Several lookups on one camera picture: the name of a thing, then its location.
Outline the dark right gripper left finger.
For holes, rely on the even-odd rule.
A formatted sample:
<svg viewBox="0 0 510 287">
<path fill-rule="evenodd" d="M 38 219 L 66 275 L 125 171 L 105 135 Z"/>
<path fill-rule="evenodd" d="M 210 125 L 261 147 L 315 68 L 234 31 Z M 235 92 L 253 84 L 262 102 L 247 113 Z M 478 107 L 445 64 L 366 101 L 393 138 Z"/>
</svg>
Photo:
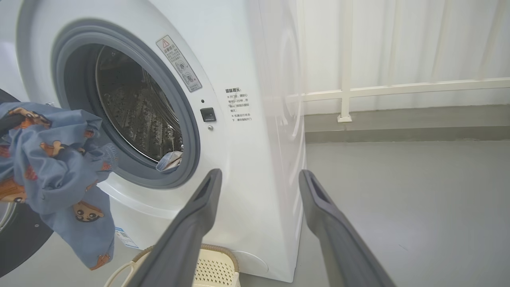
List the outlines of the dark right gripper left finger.
<svg viewBox="0 0 510 287">
<path fill-rule="evenodd" d="M 206 174 L 148 254 L 128 287 L 191 287 L 203 237 L 213 227 L 222 189 L 222 171 Z"/>
</svg>

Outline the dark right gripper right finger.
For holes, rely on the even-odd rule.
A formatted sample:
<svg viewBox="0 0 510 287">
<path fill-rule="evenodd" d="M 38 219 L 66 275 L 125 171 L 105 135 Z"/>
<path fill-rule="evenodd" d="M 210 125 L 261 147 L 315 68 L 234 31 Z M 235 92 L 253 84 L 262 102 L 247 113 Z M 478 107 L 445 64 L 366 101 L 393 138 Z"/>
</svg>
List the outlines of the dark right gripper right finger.
<svg viewBox="0 0 510 287">
<path fill-rule="evenodd" d="M 311 171 L 300 171 L 299 190 L 308 228 L 320 242 L 330 286 L 395 286 L 379 260 Z"/>
</svg>

